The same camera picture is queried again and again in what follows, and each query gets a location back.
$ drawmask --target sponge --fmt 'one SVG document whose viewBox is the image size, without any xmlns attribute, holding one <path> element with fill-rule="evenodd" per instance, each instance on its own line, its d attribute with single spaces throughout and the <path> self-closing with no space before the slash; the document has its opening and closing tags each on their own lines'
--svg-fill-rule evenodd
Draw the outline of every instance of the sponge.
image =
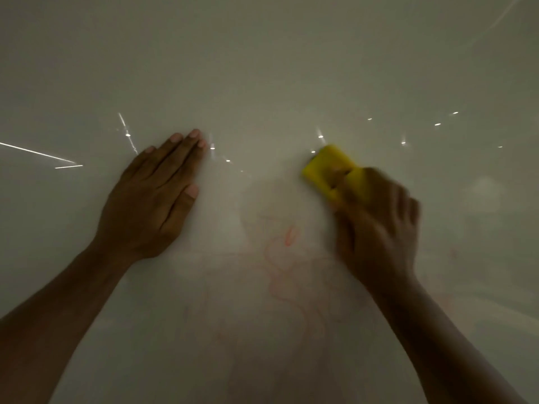
<svg viewBox="0 0 539 404">
<path fill-rule="evenodd" d="M 335 189 L 331 176 L 335 170 L 344 170 L 349 186 L 361 202 L 368 201 L 365 173 L 333 144 L 324 146 L 307 163 L 301 174 L 330 201 L 341 200 L 341 194 Z"/>
</svg>

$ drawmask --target left hand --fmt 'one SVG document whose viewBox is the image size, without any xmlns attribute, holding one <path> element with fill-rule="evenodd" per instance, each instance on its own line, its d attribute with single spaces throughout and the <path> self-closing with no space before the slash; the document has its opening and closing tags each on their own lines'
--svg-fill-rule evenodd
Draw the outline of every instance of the left hand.
<svg viewBox="0 0 539 404">
<path fill-rule="evenodd" d="M 163 252 L 179 236 L 198 196 L 193 179 L 206 148 L 195 129 L 140 153 L 111 191 L 91 249 L 130 263 Z"/>
</svg>

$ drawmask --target glossy surface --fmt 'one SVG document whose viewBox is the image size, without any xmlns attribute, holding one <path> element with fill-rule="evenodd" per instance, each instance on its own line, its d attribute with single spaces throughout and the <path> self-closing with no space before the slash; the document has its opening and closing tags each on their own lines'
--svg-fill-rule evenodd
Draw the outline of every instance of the glossy surface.
<svg viewBox="0 0 539 404">
<path fill-rule="evenodd" d="M 126 274 L 53 402 L 422 402 L 299 177 L 325 143 L 422 200 L 421 280 L 539 402 L 538 7 L 3 1 L 0 142 L 71 162 L 0 145 L 1 314 L 88 243 L 134 151 L 193 127 L 214 148 L 183 237 Z"/>
</svg>

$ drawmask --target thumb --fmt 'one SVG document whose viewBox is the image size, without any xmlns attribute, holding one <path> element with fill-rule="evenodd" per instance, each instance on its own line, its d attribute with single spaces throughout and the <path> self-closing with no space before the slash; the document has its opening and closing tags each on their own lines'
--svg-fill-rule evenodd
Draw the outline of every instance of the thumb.
<svg viewBox="0 0 539 404">
<path fill-rule="evenodd" d="M 193 204 L 198 196 L 198 186 L 191 184 L 183 190 L 170 210 L 168 218 L 161 227 L 161 230 L 168 231 L 175 236 L 178 236 L 182 231 L 185 218 L 191 211 Z"/>
</svg>

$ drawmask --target dark skin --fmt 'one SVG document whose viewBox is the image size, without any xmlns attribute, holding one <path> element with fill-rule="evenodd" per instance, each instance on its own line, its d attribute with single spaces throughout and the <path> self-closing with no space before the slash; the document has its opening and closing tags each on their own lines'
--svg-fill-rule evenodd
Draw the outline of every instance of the dark skin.
<svg viewBox="0 0 539 404">
<path fill-rule="evenodd" d="M 0 402 L 50 400 L 78 343 L 129 267 L 163 252 L 197 196 L 207 143 L 199 130 L 146 149 L 120 177 L 94 240 L 43 289 L 0 321 Z M 336 250 L 371 293 L 405 348 L 430 404 L 524 400 L 456 329 L 414 274 L 421 207 L 408 191 L 366 169 L 365 206 L 343 172 L 332 204 Z"/>
</svg>

